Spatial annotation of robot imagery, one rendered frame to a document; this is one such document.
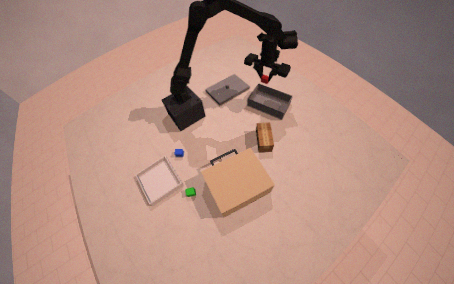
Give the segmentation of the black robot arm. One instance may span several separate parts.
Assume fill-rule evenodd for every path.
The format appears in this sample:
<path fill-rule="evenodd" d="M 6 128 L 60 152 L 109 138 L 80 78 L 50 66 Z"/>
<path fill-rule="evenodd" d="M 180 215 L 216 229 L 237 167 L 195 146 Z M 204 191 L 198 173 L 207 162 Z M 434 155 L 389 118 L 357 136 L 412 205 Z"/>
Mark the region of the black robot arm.
<path fill-rule="evenodd" d="M 261 32 L 257 36 L 258 40 L 262 42 L 262 51 L 266 53 L 276 52 L 277 45 L 281 49 L 296 49 L 298 46 L 297 32 L 283 32 L 281 30 L 281 22 L 274 15 L 257 11 L 237 0 L 194 1 L 189 7 L 188 31 L 184 40 L 180 63 L 177 64 L 174 70 L 170 84 L 170 93 L 172 95 L 175 94 L 173 99 L 179 105 L 192 98 L 184 87 L 186 88 L 191 78 L 191 67 L 189 67 L 189 64 L 198 34 L 204 27 L 207 19 L 224 10 L 255 23 L 267 33 L 263 34 Z M 275 62 L 277 62 L 280 54 L 280 51 L 277 51 L 278 54 L 276 53 Z"/>

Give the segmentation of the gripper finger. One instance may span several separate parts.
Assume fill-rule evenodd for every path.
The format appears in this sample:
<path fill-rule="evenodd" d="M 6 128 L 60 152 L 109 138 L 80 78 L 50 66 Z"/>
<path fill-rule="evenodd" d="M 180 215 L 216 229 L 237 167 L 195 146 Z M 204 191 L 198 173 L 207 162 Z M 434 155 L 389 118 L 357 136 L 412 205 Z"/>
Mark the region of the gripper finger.
<path fill-rule="evenodd" d="M 258 75 L 261 79 L 261 77 L 263 76 L 263 66 L 261 65 L 259 68 L 253 66 L 253 69 L 256 70 L 256 72 L 258 73 Z"/>
<path fill-rule="evenodd" d="M 272 78 L 273 76 L 276 76 L 276 75 L 277 75 L 277 73 L 272 72 L 272 70 L 271 70 L 271 72 L 269 73 L 268 82 L 270 82 L 271 78 Z"/>

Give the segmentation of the small green block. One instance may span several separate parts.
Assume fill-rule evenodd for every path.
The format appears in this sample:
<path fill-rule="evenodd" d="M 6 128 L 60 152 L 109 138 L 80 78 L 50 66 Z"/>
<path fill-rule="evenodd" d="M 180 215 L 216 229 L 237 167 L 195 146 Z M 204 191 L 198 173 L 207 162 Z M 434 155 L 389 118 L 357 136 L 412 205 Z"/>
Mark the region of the small green block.
<path fill-rule="evenodd" d="M 187 197 L 196 196 L 196 191 L 194 187 L 185 189 L 185 192 Z"/>

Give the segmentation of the red block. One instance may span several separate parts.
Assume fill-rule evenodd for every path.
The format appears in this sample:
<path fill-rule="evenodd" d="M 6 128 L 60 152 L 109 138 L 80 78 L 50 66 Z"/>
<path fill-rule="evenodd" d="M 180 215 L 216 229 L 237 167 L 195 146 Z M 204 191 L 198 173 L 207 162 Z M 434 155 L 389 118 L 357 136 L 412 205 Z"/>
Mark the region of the red block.
<path fill-rule="evenodd" d="M 268 82 L 268 78 L 269 78 L 269 76 L 263 75 L 263 76 L 261 77 L 261 82 L 262 82 L 262 83 L 265 83 L 265 84 L 268 84 L 268 83 L 269 83 L 269 82 Z"/>

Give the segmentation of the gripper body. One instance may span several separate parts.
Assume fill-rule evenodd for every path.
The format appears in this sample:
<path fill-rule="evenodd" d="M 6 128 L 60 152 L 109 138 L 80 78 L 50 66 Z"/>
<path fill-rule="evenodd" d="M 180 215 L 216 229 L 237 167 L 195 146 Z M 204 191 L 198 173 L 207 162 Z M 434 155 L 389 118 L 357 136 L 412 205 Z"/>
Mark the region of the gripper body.
<path fill-rule="evenodd" d="M 254 67 L 259 68 L 259 67 L 262 65 L 262 66 L 271 68 L 271 69 L 272 69 L 272 72 L 277 73 L 278 76 L 281 76 L 281 77 L 286 78 L 287 75 L 288 75 L 289 72 L 290 72 L 291 67 L 290 67 L 290 65 L 285 64 L 285 63 L 282 63 L 282 64 L 275 63 L 276 53 L 277 53 L 277 52 L 274 52 L 274 53 L 266 53 L 266 52 L 264 52 L 264 51 L 261 50 L 261 53 L 260 53 L 261 60 L 260 60 L 260 59 L 257 59 L 257 58 L 258 58 L 258 55 L 250 53 L 250 54 L 245 58 L 244 64 L 245 64 L 245 65 L 248 65 L 248 66 L 251 66 L 251 65 L 253 65 L 253 62 L 254 62 Z M 274 64 L 274 63 L 275 63 L 275 64 Z M 277 65 L 276 65 L 276 64 L 277 64 Z M 279 66 L 279 65 L 280 65 L 280 66 Z M 277 70 L 278 70 L 278 71 L 277 71 Z"/>

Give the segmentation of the small blue block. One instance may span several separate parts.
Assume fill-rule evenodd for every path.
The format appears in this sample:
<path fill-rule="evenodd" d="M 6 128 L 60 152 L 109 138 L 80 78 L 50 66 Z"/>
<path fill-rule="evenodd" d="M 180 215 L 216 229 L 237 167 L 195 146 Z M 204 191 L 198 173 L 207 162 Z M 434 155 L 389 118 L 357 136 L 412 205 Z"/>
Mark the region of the small blue block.
<path fill-rule="evenodd" d="M 184 151 L 183 149 L 175 149 L 175 156 L 176 157 L 183 157 L 184 156 Z"/>

